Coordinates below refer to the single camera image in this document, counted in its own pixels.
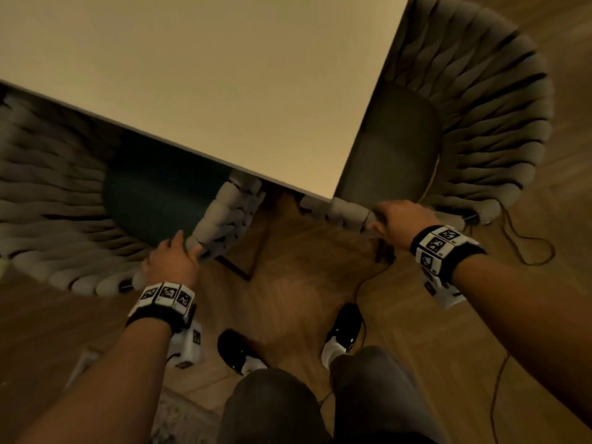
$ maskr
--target tracking cuff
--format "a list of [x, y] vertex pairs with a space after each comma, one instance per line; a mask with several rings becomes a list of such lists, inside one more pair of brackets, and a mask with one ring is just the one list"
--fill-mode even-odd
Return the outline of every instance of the tracking cuff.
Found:
[[144, 288], [125, 326], [141, 318], [157, 318], [171, 326], [173, 334], [186, 330], [195, 314], [195, 293], [181, 283], [163, 282]]
[[433, 277], [439, 288], [452, 283], [452, 273], [460, 262], [475, 254], [485, 254], [479, 242], [451, 226], [426, 227], [411, 242], [415, 260]]

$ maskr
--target white tabletop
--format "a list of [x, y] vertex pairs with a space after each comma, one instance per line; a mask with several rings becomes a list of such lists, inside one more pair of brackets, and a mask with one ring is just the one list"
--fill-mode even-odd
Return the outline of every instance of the white tabletop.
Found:
[[0, 0], [0, 80], [329, 199], [407, 0]]

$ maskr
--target chair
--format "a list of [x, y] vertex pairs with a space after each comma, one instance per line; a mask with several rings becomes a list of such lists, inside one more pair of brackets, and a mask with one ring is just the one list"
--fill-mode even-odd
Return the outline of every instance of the chair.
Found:
[[[159, 149], [164, 166], [168, 160], [159, 147], [172, 151], [173, 179], [159, 179], [165, 187], [152, 196], [152, 204], [142, 201], [146, 198], [134, 201], [130, 170], [150, 162], [148, 148]], [[126, 160], [134, 152], [136, 166]], [[138, 269], [150, 246], [181, 228], [188, 247], [200, 242], [206, 248], [202, 260], [220, 257], [245, 233], [264, 193], [254, 176], [212, 163], [215, 168], [207, 173], [212, 180], [191, 205], [208, 162], [54, 103], [9, 92], [0, 105], [0, 254], [41, 282], [100, 296], [141, 288]], [[191, 189], [175, 193], [187, 178], [194, 182]], [[135, 186], [144, 182], [140, 178]], [[167, 205], [186, 211], [167, 216]], [[152, 217], [159, 227], [146, 228]]]
[[367, 233], [372, 206], [410, 199], [449, 225], [487, 224], [533, 179], [552, 85], [532, 41], [463, 0], [409, 0], [330, 203], [301, 211]]

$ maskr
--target wooden floor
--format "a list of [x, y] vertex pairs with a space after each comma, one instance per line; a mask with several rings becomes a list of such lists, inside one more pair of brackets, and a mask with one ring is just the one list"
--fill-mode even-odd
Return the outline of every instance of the wooden floor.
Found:
[[[592, 0], [475, 0], [521, 25], [548, 59], [557, 91], [553, 136], [536, 183], [511, 209], [517, 228], [551, 239], [557, 258], [542, 270], [590, 293], [592, 270]], [[247, 266], [269, 217], [256, 221], [229, 257]], [[475, 236], [502, 261], [520, 265], [499, 224]], [[531, 259], [544, 246], [523, 246]], [[283, 198], [251, 283], [212, 262], [197, 290], [203, 361], [173, 369], [166, 385], [221, 411], [239, 378], [221, 361], [216, 338], [227, 327], [257, 342], [274, 366], [307, 382], [319, 398], [329, 376], [319, 362], [324, 336], [356, 283], [380, 270], [369, 243], [301, 218]], [[82, 298], [24, 277], [0, 287], [0, 433], [11, 442], [59, 395], [85, 345], [106, 350], [121, 332], [135, 294]], [[402, 256], [369, 282], [359, 302], [368, 344], [409, 366], [451, 442], [492, 443], [489, 408], [504, 350], [467, 303], [441, 311]], [[332, 398], [323, 407], [330, 423]], [[511, 360], [495, 413], [499, 442], [592, 443], [592, 432]]]

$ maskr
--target foot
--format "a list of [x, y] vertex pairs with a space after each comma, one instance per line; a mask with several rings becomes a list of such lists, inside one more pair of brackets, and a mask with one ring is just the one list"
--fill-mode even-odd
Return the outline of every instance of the foot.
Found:
[[356, 304], [345, 304], [339, 313], [337, 319], [327, 334], [325, 345], [321, 353], [321, 362], [325, 368], [329, 369], [331, 362], [338, 356], [349, 352], [358, 334], [362, 328], [362, 313]]
[[218, 337], [218, 354], [240, 375], [267, 368], [261, 357], [251, 349], [245, 337], [231, 328], [226, 329]]

